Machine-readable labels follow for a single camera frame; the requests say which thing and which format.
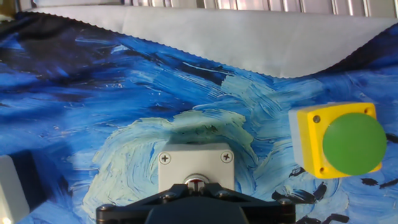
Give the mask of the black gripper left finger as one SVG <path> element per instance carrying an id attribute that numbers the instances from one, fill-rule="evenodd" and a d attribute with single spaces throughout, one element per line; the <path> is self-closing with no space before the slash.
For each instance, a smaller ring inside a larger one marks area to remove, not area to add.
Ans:
<path id="1" fill-rule="evenodd" d="M 96 224 L 145 223 L 150 212 L 161 205 L 192 196 L 186 184 L 174 184 L 168 190 L 125 206 L 104 204 L 96 209 Z"/>

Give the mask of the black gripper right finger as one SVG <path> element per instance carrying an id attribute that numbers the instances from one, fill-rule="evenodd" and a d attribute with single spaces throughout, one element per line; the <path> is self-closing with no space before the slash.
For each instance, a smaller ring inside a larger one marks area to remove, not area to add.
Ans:
<path id="1" fill-rule="evenodd" d="M 248 223 L 295 223 L 295 204 L 290 199 L 268 202 L 222 187 L 218 183 L 197 187 L 201 196 L 237 206 Z"/>

